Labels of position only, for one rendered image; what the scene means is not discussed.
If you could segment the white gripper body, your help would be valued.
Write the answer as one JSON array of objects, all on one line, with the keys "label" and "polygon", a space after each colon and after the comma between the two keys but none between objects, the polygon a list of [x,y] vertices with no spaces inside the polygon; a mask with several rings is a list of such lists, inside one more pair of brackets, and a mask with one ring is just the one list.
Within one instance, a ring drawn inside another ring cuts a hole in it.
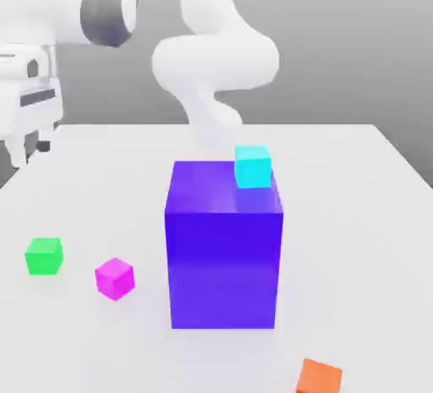
[{"label": "white gripper body", "polygon": [[62,117],[57,78],[0,80],[0,140],[48,128]]}]

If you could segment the small green cube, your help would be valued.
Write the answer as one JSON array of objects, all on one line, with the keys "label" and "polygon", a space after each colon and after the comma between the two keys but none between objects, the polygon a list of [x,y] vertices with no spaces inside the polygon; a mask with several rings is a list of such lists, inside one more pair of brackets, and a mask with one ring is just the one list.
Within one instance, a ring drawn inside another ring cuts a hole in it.
[{"label": "small green cube", "polygon": [[28,271],[33,276],[55,276],[63,263],[60,237],[35,237],[25,251]]}]

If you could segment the small magenta cube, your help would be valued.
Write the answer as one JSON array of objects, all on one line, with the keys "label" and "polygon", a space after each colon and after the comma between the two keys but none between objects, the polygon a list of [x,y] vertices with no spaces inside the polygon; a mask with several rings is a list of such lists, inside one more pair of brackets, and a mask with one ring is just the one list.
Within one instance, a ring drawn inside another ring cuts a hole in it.
[{"label": "small magenta cube", "polygon": [[95,269],[98,292],[117,301],[135,288],[134,268],[119,258],[113,258]]}]

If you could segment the small cyan cube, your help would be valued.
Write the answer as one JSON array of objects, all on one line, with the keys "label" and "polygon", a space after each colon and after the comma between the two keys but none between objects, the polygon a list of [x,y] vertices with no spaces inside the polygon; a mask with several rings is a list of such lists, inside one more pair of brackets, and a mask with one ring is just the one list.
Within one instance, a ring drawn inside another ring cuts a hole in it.
[{"label": "small cyan cube", "polygon": [[234,175],[239,188],[271,186],[271,156],[264,145],[236,146],[234,156]]}]

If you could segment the small orange cube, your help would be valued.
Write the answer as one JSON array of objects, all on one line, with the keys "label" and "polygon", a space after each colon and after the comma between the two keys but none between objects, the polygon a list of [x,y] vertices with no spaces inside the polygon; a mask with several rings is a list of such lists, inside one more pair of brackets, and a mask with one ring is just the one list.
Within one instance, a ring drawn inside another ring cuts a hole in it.
[{"label": "small orange cube", "polygon": [[309,358],[303,361],[296,393],[339,393],[343,371]]}]

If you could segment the large purple box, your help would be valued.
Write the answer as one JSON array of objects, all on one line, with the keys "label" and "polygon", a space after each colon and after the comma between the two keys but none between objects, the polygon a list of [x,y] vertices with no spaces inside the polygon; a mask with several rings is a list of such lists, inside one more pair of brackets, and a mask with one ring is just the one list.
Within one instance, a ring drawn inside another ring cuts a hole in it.
[{"label": "large purple box", "polygon": [[175,161],[165,207],[172,327],[273,328],[282,229],[275,180],[239,188],[231,161]]}]

